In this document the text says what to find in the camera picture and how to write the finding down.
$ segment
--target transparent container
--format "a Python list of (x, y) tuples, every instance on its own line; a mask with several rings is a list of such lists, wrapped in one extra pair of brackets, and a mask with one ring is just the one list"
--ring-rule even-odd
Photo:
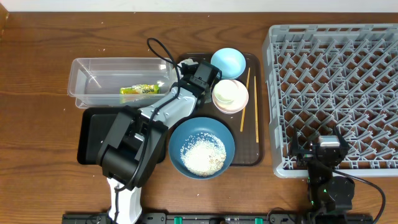
[[(147, 106), (163, 98), (177, 77), (160, 58), (77, 58), (72, 63), (68, 95), (78, 108)], [(159, 94), (122, 95), (120, 88), (158, 84)]]

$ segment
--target yellow snack wrapper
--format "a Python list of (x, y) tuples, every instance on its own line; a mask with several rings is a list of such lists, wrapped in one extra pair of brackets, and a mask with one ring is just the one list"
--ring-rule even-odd
[[(133, 85), (132, 87), (120, 88), (120, 94), (158, 94), (160, 93), (159, 85)], [(128, 96), (121, 96), (120, 103), (128, 102)]]

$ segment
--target wooden chopstick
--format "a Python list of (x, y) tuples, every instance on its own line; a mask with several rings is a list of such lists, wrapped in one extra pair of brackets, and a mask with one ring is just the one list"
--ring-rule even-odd
[[(249, 77), (250, 77), (250, 67), (248, 71), (248, 80), (246, 81), (246, 89), (249, 90)], [(244, 112), (246, 110), (246, 107), (243, 108), (243, 113), (242, 113), (242, 120), (241, 120), (241, 132), (243, 132), (243, 121), (244, 121)]]
[(259, 121), (257, 114), (257, 81), (256, 76), (254, 76), (254, 112), (256, 114), (256, 143), (259, 142)]

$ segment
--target bowl of rice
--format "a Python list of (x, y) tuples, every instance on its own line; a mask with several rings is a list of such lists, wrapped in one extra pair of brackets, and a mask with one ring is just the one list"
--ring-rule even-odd
[(235, 143), (229, 129), (211, 118), (192, 118), (175, 129), (169, 142), (174, 167), (193, 179), (210, 179), (231, 165)]

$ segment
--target blue bowl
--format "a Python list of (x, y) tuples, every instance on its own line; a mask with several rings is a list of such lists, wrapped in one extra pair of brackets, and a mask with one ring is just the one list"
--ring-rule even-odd
[[(181, 160), (181, 148), (188, 145), (188, 141), (186, 141), (186, 139), (188, 139), (190, 136), (197, 136), (197, 134), (202, 136), (204, 133), (213, 134), (218, 137), (223, 142), (226, 151), (226, 159), (222, 168), (213, 175), (206, 177), (191, 173)], [(211, 118), (189, 119), (175, 129), (169, 142), (169, 156), (174, 167), (183, 175), (193, 179), (210, 179), (222, 174), (229, 167), (229, 165), (231, 165), (234, 154), (235, 143), (231, 132), (221, 122)]]
[(223, 72), (223, 79), (236, 79), (246, 68), (246, 59), (240, 51), (225, 48), (214, 53), (211, 64)]

